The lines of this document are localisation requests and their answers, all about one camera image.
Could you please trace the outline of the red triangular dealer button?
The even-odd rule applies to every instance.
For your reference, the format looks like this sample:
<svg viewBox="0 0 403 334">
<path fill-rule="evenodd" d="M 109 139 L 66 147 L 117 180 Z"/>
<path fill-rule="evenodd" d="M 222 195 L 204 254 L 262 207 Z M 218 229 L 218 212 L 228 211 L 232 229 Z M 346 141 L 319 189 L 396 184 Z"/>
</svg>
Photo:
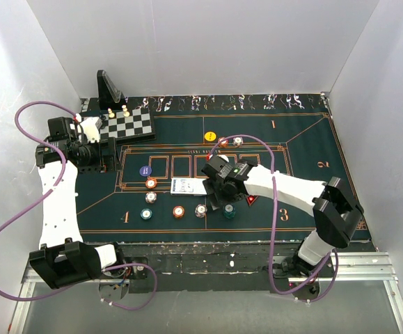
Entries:
<svg viewBox="0 0 403 334">
<path fill-rule="evenodd" d="M 258 199 L 257 196 L 247 196 L 246 197 L 246 202 L 248 204 L 248 206 L 252 206 L 254 204 L 254 202 Z"/>
</svg>

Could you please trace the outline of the blue playing card box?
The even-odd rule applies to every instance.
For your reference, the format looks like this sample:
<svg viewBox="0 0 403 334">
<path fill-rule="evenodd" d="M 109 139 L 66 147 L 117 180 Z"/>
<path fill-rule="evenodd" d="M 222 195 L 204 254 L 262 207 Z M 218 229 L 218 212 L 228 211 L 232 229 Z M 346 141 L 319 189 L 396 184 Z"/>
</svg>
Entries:
<svg viewBox="0 0 403 334">
<path fill-rule="evenodd" d="M 174 196 L 206 196 L 203 179 L 176 177 L 171 179 L 171 195 Z"/>
</svg>

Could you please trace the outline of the green poker chip stack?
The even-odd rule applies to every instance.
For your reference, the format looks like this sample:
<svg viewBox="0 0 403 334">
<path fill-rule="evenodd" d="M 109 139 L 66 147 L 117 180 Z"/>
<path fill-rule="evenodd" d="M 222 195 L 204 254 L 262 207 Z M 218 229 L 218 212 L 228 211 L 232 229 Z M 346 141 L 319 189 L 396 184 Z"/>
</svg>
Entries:
<svg viewBox="0 0 403 334">
<path fill-rule="evenodd" d="M 235 206 L 233 204 L 227 204 L 227 205 L 223 206 L 223 215 L 227 219 L 234 218 L 235 214 L 236 214 L 236 209 L 235 209 Z"/>
</svg>

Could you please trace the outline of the orange chips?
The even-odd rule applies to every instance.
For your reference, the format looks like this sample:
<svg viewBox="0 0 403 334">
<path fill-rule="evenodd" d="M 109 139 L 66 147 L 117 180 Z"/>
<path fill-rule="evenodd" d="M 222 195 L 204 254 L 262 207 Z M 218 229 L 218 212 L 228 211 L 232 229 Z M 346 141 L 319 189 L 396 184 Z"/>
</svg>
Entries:
<svg viewBox="0 0 403 334">
<path fill-rule="evenodd" d="M 219 144 L 219 147 L 225 148 L 225 147 L 228 146 L 228 140 L 225 139 L 224 137 L 221 137 L 221 138 L 219 138 L 219 140 L 218 140 L 218 144 Z"/>
<path fill-rule="evenodd" d="M 145 181 L 145 186 L 148 189 L 154 189 L 157 186 L 157 179 L 150 177 Z"/>
</svg>

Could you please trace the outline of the orange poker chip stack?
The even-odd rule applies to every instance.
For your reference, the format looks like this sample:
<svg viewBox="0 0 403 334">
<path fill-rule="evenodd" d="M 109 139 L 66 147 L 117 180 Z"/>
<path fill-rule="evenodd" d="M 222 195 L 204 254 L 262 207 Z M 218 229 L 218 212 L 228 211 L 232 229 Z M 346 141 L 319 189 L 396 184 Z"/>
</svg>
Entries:
<svg viewBox="0 0 403 334">
<path fill-rule="evenodd" d="M 175 206 L 173 208 L 173 217 L 174 218 L 182 218 L 184 216 L 185 210 L 183 206 Z"/>
</svg>

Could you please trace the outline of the blue small blind button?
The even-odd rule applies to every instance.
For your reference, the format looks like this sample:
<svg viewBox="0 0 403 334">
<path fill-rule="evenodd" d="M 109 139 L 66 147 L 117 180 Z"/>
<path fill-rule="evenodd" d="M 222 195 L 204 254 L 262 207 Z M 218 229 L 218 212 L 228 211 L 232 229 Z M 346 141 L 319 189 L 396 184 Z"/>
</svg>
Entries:
<svg viewBox="0 0 403 334">
<path fill-rule="evenodd" d="M 140 167 L 139 174 L 142 177 L 149 177 L 152 174 L 152 167 L 150 165 Z"/>
</svg>

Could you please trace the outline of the yellow big blind button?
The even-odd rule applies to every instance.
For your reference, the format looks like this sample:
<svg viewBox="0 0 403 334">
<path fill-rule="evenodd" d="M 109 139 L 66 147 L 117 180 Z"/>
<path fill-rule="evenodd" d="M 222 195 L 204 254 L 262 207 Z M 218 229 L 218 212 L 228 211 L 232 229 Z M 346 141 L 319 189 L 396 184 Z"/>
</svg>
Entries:
<svg viewBox="0 0 403 334">
<path fill-rule="evenodd" d="M 206 143 L 213 143 L 217 139 L 216 133 L 212 131 L 205 132 L 204 134 L 204 141 Z"/>
</svg>

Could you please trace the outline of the green chips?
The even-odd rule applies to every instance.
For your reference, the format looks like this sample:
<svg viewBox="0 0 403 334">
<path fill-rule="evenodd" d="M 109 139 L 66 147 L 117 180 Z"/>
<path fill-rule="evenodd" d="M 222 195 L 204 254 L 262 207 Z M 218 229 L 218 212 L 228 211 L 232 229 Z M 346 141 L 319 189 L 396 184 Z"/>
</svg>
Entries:
<svg viewBox="0 0 403 334">
<path fill-rule="evenodd" d="M 140 216 L 143 220 L 148 220 L 152 218 L 152 210 L 145 208 L 141 210 Z"/>
</svg>

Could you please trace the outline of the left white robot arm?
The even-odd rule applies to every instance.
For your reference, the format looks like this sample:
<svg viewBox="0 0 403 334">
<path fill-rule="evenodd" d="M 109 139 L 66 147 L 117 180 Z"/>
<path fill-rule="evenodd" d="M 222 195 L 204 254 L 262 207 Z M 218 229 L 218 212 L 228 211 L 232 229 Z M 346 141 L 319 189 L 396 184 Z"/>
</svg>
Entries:
<svg viewBox="0 0 403 334">
<path fill-rule="evenodd" d="M 102 119 L 52 118 L 49 136 L 35 151 L 42 182 L 42 234 L 29 264 L 52 289 L 97 279 L 103 270 L 111 278 L 126 272 L 123 253 L 115 243 L 89 246 L 77 223 L 76 181 L 80 174 L 120 169 L 116 142 L 102 141 Z"/>
</svg>

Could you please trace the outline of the cream chess pawn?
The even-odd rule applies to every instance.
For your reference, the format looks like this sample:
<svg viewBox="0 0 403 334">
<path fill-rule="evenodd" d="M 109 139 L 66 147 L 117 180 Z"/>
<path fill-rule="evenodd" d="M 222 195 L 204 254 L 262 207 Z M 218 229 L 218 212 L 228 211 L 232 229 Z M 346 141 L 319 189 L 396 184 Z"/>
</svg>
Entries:
<svg viewBox="0 0 403 334">
<path fill-rule="evenodd" d="M 113 110 L 112 109 L 107 109 L 107 111 L 108 111 L 108 116 L 109 116 L 109 118 L 115 118 L 115 113 L 113 112 Z"/>
<path fill-rule="evenodd" d="M 130 116 L 130 112 L 128 110 L 128 108 L 126 106 L 123 106 L 123 115 L 125 117 L 129 117 Z"/>
</svg>

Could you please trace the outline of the small chess board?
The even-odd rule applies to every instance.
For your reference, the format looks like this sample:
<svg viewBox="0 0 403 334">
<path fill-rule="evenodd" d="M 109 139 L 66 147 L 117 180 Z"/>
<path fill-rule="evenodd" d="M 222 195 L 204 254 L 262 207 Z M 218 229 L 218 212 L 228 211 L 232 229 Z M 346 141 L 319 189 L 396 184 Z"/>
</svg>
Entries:
<svg viewBox="0 0 403 334">
<path fill-rule="evenodd" d="M 113 112 L 116 115 L 115 118 L 109 118 L 108 111 L 101 113 L 100 138 L 102 141 L 107 141 L 109 137 L 115 138 L 117 143 L 156 139 L 154 116 L 148 109 L 134 109 L 130 111 L 129 117 L 123 115 L 123 110 Z"/>
</svg>

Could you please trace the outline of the black triangular stand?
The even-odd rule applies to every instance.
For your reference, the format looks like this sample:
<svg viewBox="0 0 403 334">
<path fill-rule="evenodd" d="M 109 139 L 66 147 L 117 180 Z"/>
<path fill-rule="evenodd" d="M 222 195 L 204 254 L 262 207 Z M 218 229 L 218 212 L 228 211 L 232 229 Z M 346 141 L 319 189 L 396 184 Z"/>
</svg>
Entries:
<svg viewBox="0 0 403 334">
<path fill-rule="evenodd" d="M 98 102 L 101 109 L 121 109 L 125 96 L 112 82 L 105 70 L 97 71 Z"/>
</svg>

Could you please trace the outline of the green poker table mat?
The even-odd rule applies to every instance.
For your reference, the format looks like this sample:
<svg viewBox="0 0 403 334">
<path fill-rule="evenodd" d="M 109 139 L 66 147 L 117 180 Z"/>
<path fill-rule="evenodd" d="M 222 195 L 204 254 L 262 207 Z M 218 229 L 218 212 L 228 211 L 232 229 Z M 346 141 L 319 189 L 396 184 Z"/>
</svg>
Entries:
<svg viewBox="0 0 403 334">
<path fill-rule="evenodd" d="M 235 204 L 236 214 L 227 219 L 221 210 L 195 215 L 204 198 L 173 196 L 173 177 L 203 176 L 202 168 L 213 143 L 205 132 L 224 136 L 241 134 L 244 143 L 221 149 L 230 161 L 251 159 L 265 167 L 307 180 L 350 180 L 333 120 L 324 100 L 316 94 L 189 95 L 129 97 L 129 110 L 148 109 L 154 116 L 156 139 L 118 148 L 122 168 L 116 173 L 92 173 L 77 178 L 77 221 L 87 242 L 196 242 L 259 241 L 270 238 L 296 240 L 314 228 L 307 213 L 291 205 L 273 206 L 258 197 Z M 142 177 L 140 167 L 150 165 L 152 174 Z M 148 189 L 145 181 L 157 179 Z M 157 194 L 155 203 L 145 201 L 147 192 Z M 173 208 L 183 206 L 182 218 Z M 143 220 L 141 210 L 152 210 Z"/>
</svg>

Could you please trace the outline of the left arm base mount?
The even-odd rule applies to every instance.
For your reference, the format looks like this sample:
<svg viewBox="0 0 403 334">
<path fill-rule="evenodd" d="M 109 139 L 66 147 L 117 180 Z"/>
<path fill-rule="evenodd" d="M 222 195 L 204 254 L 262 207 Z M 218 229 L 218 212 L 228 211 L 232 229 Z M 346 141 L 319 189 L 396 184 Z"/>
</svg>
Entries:
<svg viewBox="0 0 403 334">
<path fill-rule="evenodd" d="M 157 292 L 157 274 L 145 257 L 126 257 L 122 249 L 116 244 L 97 246 L 95 250 L 100 261 L 100 275 L 115 280 L 115 283 L 111 284 L 111 290 L 105 295 L 100 296 L 101 302 L 111 307 L 129 311 L 140 310 L 151 302 Z M 119 301 L 114 301 L 111 298 L 111 293 L 116 290 L 120 292 L 120 297 L 123 297 L 122 290 L 126 287 L 130 287 L 132 280 L 140 280 L 148 277 L 145 273 L 146 271 L 153 278 L 153 286 L 151 295 L 142 305 L 131 307 L 123 305 Z"/>
</svg>

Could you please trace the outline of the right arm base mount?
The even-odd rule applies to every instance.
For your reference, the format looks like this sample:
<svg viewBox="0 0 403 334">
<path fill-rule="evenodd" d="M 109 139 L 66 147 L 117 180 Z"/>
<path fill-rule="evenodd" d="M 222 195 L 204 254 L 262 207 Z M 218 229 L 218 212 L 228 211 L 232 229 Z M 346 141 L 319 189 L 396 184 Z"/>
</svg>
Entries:
<svg viewBox="0 0 403 334">
<path fill-rule="evenodd" d="M 319 264 L 311 266 L 297 256 L 286 257 L 281 263 L 263 266 L 268 274 L 271 293 L 310 304 L 323 299 L 332 289 L 338 274 L 338 265 L 326 256 Z"/>
</svg>

